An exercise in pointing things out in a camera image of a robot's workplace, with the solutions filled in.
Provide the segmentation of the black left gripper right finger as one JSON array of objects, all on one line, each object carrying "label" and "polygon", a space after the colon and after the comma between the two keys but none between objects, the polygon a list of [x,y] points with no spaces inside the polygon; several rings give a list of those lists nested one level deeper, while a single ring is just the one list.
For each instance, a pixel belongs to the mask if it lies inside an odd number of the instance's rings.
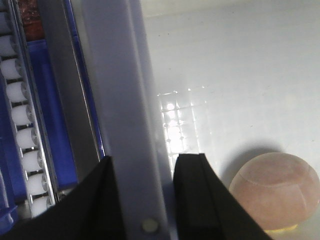
[{"label": "black left gripper right finger", "polygon": [[173,174],[180,240],[269,240],[211,168],[205,154],[180,154]]}]

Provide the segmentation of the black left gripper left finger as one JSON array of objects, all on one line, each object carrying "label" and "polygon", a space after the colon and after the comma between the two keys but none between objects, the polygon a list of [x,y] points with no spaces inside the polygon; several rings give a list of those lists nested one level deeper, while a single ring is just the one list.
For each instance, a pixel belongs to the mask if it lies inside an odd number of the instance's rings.
[{"label": "black left gripper left finger", "polygon": [[62,201],[2,240],[123,240],[125,226],[112,158],[104,157]]}]

